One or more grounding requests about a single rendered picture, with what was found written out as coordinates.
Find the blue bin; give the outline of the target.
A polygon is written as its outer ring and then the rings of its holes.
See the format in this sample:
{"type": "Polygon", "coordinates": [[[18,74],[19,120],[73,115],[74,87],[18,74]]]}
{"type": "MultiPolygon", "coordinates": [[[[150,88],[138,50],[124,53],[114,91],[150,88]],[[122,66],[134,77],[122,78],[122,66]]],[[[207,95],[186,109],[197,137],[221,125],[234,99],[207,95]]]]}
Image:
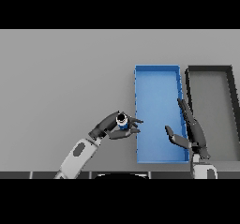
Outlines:
{"type": "Polygon", "coordinates": [[[186,123],[177,99],[183,98],[178,65],[136,65],[135,117],[143,120],[137,139],[137,163],[188,163],[188,149],[172,144],[166,133],[186,138],[186,123]]]}

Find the dark grey bin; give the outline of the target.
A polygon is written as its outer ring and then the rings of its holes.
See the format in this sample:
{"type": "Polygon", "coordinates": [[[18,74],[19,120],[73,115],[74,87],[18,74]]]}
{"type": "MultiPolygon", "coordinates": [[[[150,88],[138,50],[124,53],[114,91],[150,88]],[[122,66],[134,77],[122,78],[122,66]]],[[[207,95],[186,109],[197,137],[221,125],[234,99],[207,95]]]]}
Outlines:
{"type": "Polygon", "coordinates": [[[187,100],[212,161],[240,161],[240,106],[233,67],[188,66],[187,100]]]}

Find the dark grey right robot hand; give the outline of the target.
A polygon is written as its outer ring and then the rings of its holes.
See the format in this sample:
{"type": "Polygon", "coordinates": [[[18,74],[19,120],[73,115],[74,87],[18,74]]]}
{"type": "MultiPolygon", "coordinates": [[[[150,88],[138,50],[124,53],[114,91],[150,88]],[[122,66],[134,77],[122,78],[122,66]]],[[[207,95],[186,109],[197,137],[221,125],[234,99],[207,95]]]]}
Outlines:
{"type": "Polygon", "coordinates": [[[193,116],[192,111],[184,99],[177,99],[181,113],[187,125],[187,137],[184,138],[178,134],[174,134],[169,126],[165,126],[167,135],[171,143],[191,149],[194,154],[198,154],[201,159],[209,159],[211,156],[207,150],[207,141],[203,132],[203,128],[197,119],[193,116]]]}

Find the blue pipe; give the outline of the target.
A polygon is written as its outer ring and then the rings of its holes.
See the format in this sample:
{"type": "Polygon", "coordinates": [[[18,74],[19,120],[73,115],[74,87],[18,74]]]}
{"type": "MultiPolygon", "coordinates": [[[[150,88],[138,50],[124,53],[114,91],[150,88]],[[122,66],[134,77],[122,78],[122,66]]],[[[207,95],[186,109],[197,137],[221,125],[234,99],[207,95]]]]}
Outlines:
{"type": "Polygon", "coordinates": [[[125,114],[118,114],[116,117],[116,123],[121,130],[128,129],[128,118],[125,114]]]}

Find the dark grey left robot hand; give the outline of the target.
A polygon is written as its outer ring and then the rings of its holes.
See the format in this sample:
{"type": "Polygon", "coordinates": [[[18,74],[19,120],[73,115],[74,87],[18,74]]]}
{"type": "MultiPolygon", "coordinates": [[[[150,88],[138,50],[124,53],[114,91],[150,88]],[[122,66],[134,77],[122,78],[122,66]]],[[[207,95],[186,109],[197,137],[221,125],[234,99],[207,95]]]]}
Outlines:
{"type": "Polygon", "coordinates": [[[99,122],[89,133],[88,135],[96,140],[97,138],[105,138],[109,136],[111,140],[124,139],[129,137],[132,134],[140,133],[141,131],[138,129],[138,123],[142,124],[143,121],[130,115],[125,112],[114,112],[104,118],[101,122],[99,122]],[[116,123],[116,117],[118,114],[125,114],[128,119],[128,129],[121,130],[116,123]]]}

